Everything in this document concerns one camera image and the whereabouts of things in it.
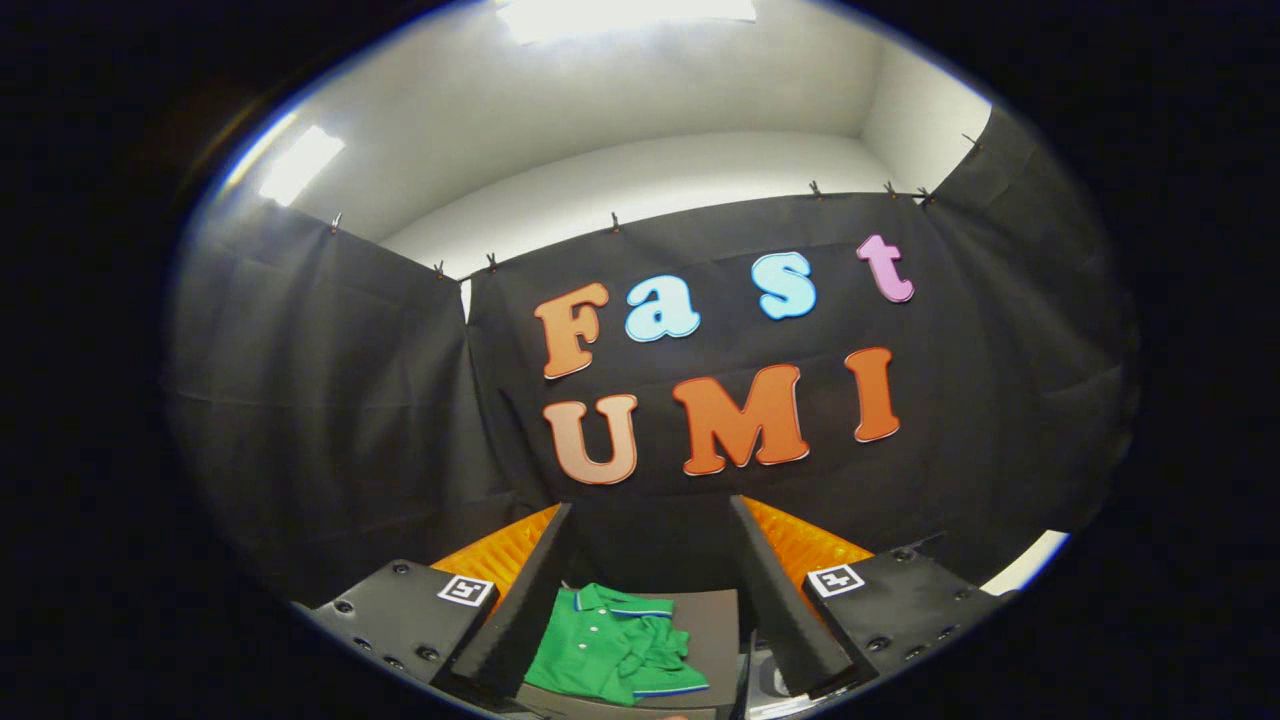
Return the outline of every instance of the clip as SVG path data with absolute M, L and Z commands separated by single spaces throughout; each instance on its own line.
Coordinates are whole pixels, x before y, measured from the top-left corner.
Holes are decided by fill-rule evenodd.
M 983 147 L 986 147 L 983 143 L 978 142 L 977 140 L 969 137 L 968 135 L 965 135 L 963 132 L 960 133 L 960 137 L 963 137 L 963 138 L 965 138 L 965 140 L 968 140 L 969 142 L 973 143 L 973 150 L 969 151 L 969 156 L 970 158 L 974 156 L 974 155 L 977 155 Z

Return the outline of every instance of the green polo shirt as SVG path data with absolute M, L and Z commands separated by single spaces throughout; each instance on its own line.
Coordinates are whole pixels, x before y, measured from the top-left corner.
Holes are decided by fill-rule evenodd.
M 689 633 L 671 625 L 675 603 L 591 583 L 561 589 L 525 682 L 545 691 L 632 706 L 645 697 L 707 689 L 685 665 Z

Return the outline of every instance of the fluorescent light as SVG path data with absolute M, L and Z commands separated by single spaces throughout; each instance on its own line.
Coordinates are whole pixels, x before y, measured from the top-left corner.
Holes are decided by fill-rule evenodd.
M 271 165 L 271 174 L 262 182 L 262 188 L 257 193 L 288 208 L 297 200 L 302 188 L 346 146 L 347 143 L 337 137 L 325 135 L 319 126 L 311 126 L 293 147 L 285 150 Z
M 262 137 L 259 137 L 257 142 L 255 142 L 253 146 L 250 147 L 247 152 L 244 152 L 244 156 L 241 158 L 241 161 L 236 163 L 236 168 L 233 168 L 232 173 L 227 176 L 227 184 L 232 186 L 244 179 L 244 173 L 247 173 L 248 169 L 253 167 L 253 163 L 257 163 L 257 159 L 262 156 L 262 152 L 265 152 L 266 149 L 273 142 L 275 142 L 275 138 L 279 137 L 280 133 L 285 131 L 285 128 L 292 126 L 293 120 L 296 119 L 297 115 L 289 113 L 288 115 L 280 118 L 278 123 L 268 128 L 268 131 L 262 133 Z
M 755 22 L 751 0 L 509 0 L 498 10 L 516 42 L 589 35 L 666 20 Z

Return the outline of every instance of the orange foam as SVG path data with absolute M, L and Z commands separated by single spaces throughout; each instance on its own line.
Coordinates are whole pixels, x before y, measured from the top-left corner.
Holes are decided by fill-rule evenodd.
M 530 553 L 534 552 L 534 547 L 541 539 L 543 532 L 550 524 L 557 510 L 559 510 L 559 505 L 552 505 L 547 510 L 512 523 L 436 560 L 431 568 L 456 575 L 489 580 L 498 588 L 498 602 L 493 606 L 493 610 L 497 611 L 502 606 L 502 601 L 507 598 L 507 593 L 511 592 L 511 585 L 515 584 L 516 577 L 520 575 L 520 570 L 525 566 Z
M 777 507 L 746 496 L 742 496 L 742 502 L 751 511 L 755 524 L 760 527 L 760 532 L 764 533 L 769 547 L 777 555 L 778 562 L 782 564 L 782 570 L 795 584 L 796 592 L 804 598 L 809 610 L 814 611 L 814 615 L 818 612 L 814 610 L 813 603 L 809 602 L 809 597 L 804 594 L 804 582 L 809 573 L 835 565 L 858 562 L 874 555 Z

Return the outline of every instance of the black fabric backdrop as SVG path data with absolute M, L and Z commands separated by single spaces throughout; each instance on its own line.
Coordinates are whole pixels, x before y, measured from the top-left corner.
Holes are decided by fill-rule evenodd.
M 532 510 L 484 446 L 456 282 L 274 204 L 209 213 L 173 279 L 164 386 L 210 510 L 271 587 L 317 605 Z
M 474 278 L 471 348 L 499 466 L 531 503 L 575 503 L 582 532 L 575 580 L 690 592 L 735 584 L 724 497 L 744 493 L 872 551 L 946 533 L 940 559 L 986 582 L 1044 529 L 1073 532 L 1097 510 L 1114 437 L 1132 323 L 1108 277 L 1101 228 L 1061 170 L 1001 114 L 924 206 L 886 193 L 755 200 L 663 215 L 549 246 Z M 905 304 L 881 296 L 856 247 L 878 233 L 901 251 Z M 800 251 L 815 307 L 776 322 L 758 305 L 755 259 Z M 626 292 L 673 274 L 700 327 L 631 341 Z M 584 370 L 545 380 L 544 301 L 600 282 L 599 338 Z M 899 432 L 859 443 L 858 395 L 842 361 L 887 347 Z M 800 461 L 689 477 L 685 409 L 672 387 L 718 379 L 742 406 L 758 370 L 800 368 Z M 559 468 L 543 409 L 588 406 L 589 456 L 612 454 L 594 404 L 639 398 L 637 466 L 614 486 Z
M 780 197 L 676 213 L 502 263 L 458 284 L 301 213 L 234 195 L 174 277 L 165 388 L 175 436 L 229 538 L 308 605 L 392 557 L 431 562 L 550 503 L 575 503 L 572 582 L 634 592 L 735 587 L 726 497 L 744 493 L 872 551 L 945 533 L 934 553 L 982 583 L 1044 529 L 1101 503 L 1126 421 L 1132 329 L 1101 227 L 1042 145 L 998 110 L 919 205 L 890 193 Z M 246 211 L 243 208 L 255 208 Z M 897 247 L 915 295 L 886 300 L 856 247 Z M 818 301 L 772 320 L 751 264 L 799 251 Z M 626 292 L 685 279 L 701 324 L 631 341 Z M 547 380 L 534 309 L 602 282 L 589 368 Z M 901 428 L 860 443 L 844 359 L 887 347 Z M 810 455 L 689 477 L 676 383 L 794 364 Z M 631 393 L 639 461 L 591 487 L 556 459 L 541 411 L 579 401 L 588 451 L 612 446 L 598 398 Z

